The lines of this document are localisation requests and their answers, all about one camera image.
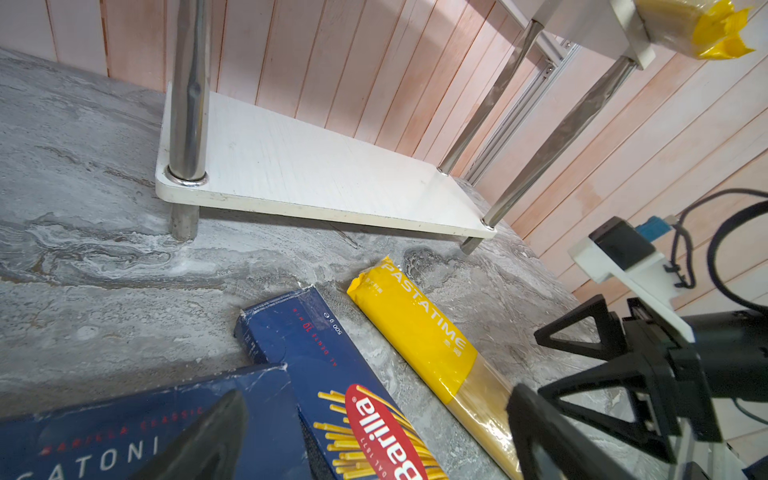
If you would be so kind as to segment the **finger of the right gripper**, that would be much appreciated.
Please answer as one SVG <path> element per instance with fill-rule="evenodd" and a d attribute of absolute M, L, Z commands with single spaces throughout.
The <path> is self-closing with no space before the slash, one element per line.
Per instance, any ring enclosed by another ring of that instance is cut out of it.
<path fill-rule="evenodd" d="M 627 353 L 618 315 L 598 294 L 534 333 L 539 346 L 610 361 Z"/>
<path fill-rule="evenodd" d="M 676 461 L 678 424 L 665 410 L 648 360 L 622 355 L 538 390 L 563 415 L 666 463 Z"/>

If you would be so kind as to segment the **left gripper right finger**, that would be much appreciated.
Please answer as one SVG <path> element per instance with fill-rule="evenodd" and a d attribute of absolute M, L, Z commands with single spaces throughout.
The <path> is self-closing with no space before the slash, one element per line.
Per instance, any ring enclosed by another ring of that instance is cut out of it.
<path fill-rule="evenodd" d="M 632 477 L 527 385 L 512 389 L 506 410 L 525 479 Z"/>

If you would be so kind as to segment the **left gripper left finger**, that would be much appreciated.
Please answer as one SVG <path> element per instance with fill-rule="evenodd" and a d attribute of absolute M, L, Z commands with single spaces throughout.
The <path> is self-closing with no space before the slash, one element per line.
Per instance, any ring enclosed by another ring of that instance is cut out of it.
<path fill-rule="evenodd" d="M 247 423 L 245 398 L 231 390 L 131 479 L 233 479 Z"/>

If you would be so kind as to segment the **yellow Pastatime spaghetti bag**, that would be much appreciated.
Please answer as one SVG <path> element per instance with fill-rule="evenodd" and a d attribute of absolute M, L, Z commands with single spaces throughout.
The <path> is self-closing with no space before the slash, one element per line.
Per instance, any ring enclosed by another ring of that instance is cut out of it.
<path fill-rule="evenodd" d="M 697 60 L 732 60 L 754 49 L 741 38 L 750 8 L 732 1 L 635 1 L 652 44 Z"/>
<path fill-rule="evenodd" d="M 347 295 L 497 466 L 520 479 L 509 381 L 391 258 L 362 271 Z"/>

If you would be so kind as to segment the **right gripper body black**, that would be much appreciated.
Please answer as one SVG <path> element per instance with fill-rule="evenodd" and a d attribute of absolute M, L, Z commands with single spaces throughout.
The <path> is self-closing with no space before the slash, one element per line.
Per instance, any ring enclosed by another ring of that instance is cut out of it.
<path fill-rule="evenodd" d="M 767 316 L 736 310 L 685 316 L 693 333 L 686 340 L 638 298 L 628 300 L 630 318 L 643 321 L 661 341 L 661 355 L 682 384 L 673 395 L 678 417 L 688 419 L 700 441 L 720 442 L 715 398 L 767 401 Z"/>

